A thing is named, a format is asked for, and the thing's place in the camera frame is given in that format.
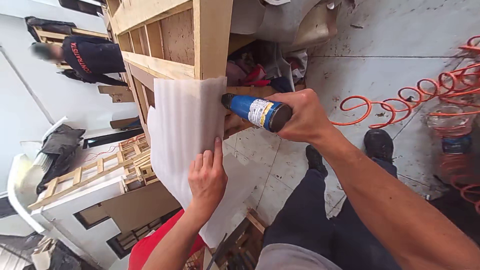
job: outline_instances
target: black shoe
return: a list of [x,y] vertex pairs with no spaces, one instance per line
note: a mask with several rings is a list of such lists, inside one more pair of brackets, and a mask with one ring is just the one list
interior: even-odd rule
[[315,149],[315,147],[312,145],[307,145],[305,148],[305,155],[307,156],[309,169],[316,169],[325,174],[325,177],[328,175],[327,168],[323,163],[323,157],[320,155],[317,149]]
[[393,140],[383,129],[371,129],[363,138],[365,152],[369,158],[393,163]]

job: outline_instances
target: can label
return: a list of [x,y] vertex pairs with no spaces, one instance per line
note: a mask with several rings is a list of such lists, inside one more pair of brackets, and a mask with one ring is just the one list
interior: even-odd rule
[[252,124],[265,128],[266,116],[270,108],[273,106],[273,103],[264,100],[256,99],[250,104],[250,110],[248,112],[248,121]]
[[442,138],[442,150],[445,154],[469,153],[471,146],[472,137],[470,135],[458,138]]

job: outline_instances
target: blue spray can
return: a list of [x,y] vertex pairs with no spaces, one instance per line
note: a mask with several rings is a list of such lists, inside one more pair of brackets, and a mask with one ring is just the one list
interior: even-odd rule
[[274,133],[293,115],[292,108],[284,103],[245,95],[224,94],[222,104],[241,118]]

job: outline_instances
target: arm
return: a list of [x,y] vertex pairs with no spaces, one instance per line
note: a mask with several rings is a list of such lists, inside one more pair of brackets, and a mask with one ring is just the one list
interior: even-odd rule
[[111,86],[128,86],[126,82],[116,80],[104,74],[88,74],[88,80],[93,80],[94,82],[103,83]]
[[332,166],[356,213],[403,269],[480,269],[480,250],[437,209],[332,126],[311,89],[267,99],[293,116],[282,138],[312,144]]
[[180,270],[187,261],[195,237],[223,198],[228,177],[223,169],[222,141],[215,139],[215,152],[207,150],[191,162],[188,182],[192,201],[185,213],[154,248],[143,270]]

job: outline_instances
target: dark jacket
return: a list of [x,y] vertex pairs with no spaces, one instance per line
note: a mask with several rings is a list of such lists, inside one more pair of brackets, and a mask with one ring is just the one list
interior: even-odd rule
[[100,37],[70,36],[63,40],[65,61],[86,81],[127,86],[106,73],[125,72],[120,47]]

